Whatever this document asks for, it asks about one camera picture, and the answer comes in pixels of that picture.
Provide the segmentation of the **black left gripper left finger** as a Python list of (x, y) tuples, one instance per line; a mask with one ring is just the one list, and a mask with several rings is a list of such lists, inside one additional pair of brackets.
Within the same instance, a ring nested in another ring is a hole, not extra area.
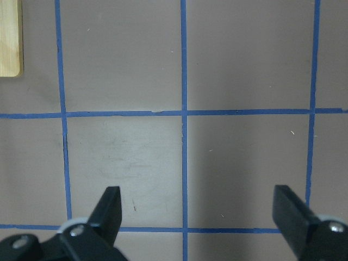
[(107, 187), (87, 224), (110, 246), (114, 245), (122, 222), (120, 187)]

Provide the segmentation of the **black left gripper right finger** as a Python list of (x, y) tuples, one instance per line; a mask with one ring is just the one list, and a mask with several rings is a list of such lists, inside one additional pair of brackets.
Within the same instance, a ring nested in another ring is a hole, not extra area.
[(319, 218), (287, 185), (275, 185), (272, 218), (296, 256), (304, 254)]

